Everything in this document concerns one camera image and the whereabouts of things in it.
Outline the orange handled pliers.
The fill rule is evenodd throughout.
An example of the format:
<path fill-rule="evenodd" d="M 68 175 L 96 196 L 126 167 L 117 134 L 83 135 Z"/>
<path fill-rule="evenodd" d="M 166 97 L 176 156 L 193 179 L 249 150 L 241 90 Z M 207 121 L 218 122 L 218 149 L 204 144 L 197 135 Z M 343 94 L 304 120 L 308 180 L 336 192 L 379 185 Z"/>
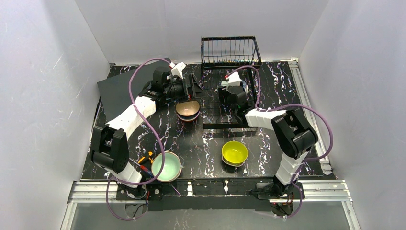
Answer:
<path fill-rule="evenodd" d="M 153 163 L 153 161 L 154 161 L 153 160 L 153 155 L 154 155 L 154 153 L 150 151 L 146 156 L 141 157 L 137 163 L 139 165 L 142 165 L 142 164 L 144 164 L 144 163 L 146 163 L 148 161 L 150 163 Z"/>

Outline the blue floral white bowl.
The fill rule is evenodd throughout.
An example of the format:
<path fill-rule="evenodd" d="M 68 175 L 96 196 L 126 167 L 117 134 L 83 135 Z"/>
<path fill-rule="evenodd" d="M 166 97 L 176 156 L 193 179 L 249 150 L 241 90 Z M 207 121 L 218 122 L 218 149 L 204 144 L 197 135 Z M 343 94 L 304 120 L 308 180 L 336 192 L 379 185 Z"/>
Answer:
<path fill-rule="evenodd" d="M 241 80 L 241 87 L 243 88 L 244 92 L 246 95 L 248 95 L 249 93 L 249 86 L 247 85 L 247 83 L 244 80 Z"/>

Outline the black wire dish rack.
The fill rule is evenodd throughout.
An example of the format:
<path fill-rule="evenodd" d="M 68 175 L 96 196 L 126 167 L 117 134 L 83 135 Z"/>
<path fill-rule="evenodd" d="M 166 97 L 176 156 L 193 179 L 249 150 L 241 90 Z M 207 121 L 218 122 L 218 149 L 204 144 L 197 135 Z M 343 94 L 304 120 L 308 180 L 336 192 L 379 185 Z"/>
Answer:
<path fill-rule="evenodd" d="M 249 127 L 245 114 L 258 104 L 261 64 L 255 36 L 201 38 L 204 129 Z"/>

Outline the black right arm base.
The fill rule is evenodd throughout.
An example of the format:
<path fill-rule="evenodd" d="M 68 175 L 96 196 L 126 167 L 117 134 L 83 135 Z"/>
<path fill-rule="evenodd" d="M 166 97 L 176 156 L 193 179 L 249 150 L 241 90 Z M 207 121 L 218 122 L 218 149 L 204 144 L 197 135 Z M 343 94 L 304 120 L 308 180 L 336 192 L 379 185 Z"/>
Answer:
<path fill-rule="evenodd" d="M 257 183 L 256 187 L 247 194 L 258 200 L 269 200 L 271 212 L 276 217 L 289 218 L 298 213 L 301 208 L 305 193 L 301 182 L 294 181 L 283 185 L 276 180 L 270 183 Z"/>

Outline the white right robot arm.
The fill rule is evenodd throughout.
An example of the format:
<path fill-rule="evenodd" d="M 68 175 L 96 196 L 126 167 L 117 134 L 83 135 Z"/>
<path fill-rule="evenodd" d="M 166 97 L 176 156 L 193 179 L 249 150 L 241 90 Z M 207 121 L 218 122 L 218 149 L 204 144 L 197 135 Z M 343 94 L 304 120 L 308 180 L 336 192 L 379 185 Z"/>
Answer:
<path fill-rule="evenodd" d="M 231 109 L 237 122 L 249 127 L 273 130 L 283 151 L 280 166 L 274 176 L 275 184 L 287 186 L 297 178 L 297 171 L 318 136 L 306 119 L 301 104 L 277 108 L 255 108 L 247 100 L 241 86 L 218 89 L 220 101 Z"/>

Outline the celadon green bowl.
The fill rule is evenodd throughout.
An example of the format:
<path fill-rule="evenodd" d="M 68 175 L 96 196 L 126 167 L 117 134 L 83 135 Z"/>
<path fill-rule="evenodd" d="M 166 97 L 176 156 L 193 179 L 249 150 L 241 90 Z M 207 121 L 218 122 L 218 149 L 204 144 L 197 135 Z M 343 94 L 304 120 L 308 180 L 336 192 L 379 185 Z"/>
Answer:
<path fill-rule="evenodd" d="M 162 161 L 162 154 L 160 153 L 154 158 L 151 171 L 156 176 L 160 172 L 161 166 L 163 166 L 157 180 L 160 182 L 172 182 L 180 176 L 182 164 L 179 157 L 173 152 L 166 151 L 164 157 L 165 159 Z"/>

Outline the grey blue network switch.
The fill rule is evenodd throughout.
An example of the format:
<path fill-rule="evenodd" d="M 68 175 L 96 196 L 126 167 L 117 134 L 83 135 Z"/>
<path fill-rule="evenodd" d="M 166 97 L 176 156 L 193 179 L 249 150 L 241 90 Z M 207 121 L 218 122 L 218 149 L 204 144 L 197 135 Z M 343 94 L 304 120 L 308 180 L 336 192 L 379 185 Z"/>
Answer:
<path fill-rule="evenodd" d="M 144 85 L 153 80 L 157 68 L 170 70 L 168 61 L 169 58 L 150 62 L 142 66 L 135 76 L 133 73 L 138 65 L 112 66 L 107 79 L 97 82 L 105 121 L 113 120 L 132 104 L 130 94 L 136 98 Z"/>

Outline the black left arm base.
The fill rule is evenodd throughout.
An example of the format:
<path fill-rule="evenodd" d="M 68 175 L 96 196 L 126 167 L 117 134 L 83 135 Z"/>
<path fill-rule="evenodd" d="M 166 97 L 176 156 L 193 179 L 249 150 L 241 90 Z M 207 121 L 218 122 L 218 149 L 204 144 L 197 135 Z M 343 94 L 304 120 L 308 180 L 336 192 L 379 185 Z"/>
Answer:
<path fill-rule="evenodd" d="M 138 217 L 148 211 L 153 201 L 160 201 L 163 198 L 163 187 L 161 184 L 144 184 L 136 188 L 124 184 L 117 184 L 116 200 L 125 202 L 125 211 L 129 217 Z"/>

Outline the red blue screwdriver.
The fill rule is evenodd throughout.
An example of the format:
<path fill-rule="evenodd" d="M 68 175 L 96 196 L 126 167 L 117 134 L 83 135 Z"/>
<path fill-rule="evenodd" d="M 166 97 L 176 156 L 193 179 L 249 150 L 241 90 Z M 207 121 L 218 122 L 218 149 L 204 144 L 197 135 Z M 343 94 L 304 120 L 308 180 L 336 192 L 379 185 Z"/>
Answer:
<path fill-rule="evenodd" d="M 133 159 L 130 159 L 130 161 L 135 163 L 141 170 L 146 172 L 151 178 L 155 177 L 154 174 L 147 167 L 140 165 L 138 162 L 134 161 Z"/>

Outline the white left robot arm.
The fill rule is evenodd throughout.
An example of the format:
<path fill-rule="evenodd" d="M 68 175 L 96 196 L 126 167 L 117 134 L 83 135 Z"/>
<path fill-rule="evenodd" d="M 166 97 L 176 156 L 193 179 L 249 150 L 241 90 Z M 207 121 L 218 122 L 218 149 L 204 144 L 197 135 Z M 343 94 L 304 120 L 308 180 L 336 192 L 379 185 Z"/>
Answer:
<path fill-rule="evenodd" d="M 139 94 L 130 94 L 132 103 L 103 126 L 95 126 L 90 145 L 90 160 L 110 172 L 117 182 L 130 188 L 143 185 L 142 175 L 129 162 L 128 140 L 133 132 L 160 107 L 173 102 L 195 102 L 201 88 L 193 75 L 184 77 L 183 62 L 158 67 L 153 79 Z"/>

